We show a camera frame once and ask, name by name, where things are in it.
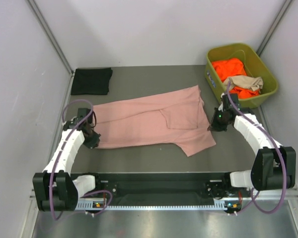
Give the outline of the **pink t shirt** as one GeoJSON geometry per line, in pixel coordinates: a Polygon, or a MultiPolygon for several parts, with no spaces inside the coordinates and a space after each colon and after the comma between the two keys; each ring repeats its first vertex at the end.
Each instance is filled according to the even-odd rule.
{"type": "Polygon", "coordinates": [[[190,157],[216,145],[199,86],[93,107],[100,149],[172,143],[190,157]]]}

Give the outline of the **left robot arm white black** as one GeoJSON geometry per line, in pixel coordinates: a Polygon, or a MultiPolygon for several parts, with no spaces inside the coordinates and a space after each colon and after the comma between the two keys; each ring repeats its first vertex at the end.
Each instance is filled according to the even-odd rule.
{"type": "Polygon", "coordinates": [[[40,211],[73,211],[78,200],[86,193],[99,196],[103,185],[94,175],[83,174],[71,178],[71,171],[81,146],[98,147],[100,134],[94,131],[95,113],[88,108],[79,108],[77,116],[65,122],[61,140],[52,159],[42,172],[33,176],[32,183],[40,211]]]}

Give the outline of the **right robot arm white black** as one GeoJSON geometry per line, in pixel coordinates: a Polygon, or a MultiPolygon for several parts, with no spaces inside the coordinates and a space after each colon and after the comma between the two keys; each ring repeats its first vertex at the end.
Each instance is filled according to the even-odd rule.
{"type": "Polygon", "coordinates": [[[273,139],[257,120],[250,108],[241,107],[236,94],[221,94],[221,104],[215,108],[210,131],[226,131],[232,125],[244,137],[255,154],[252,169],[229,172],[222,183],[222,191],[234,196],[240,188],[257,191],[289,189],[296,178],[296,152],[273,139]]]}

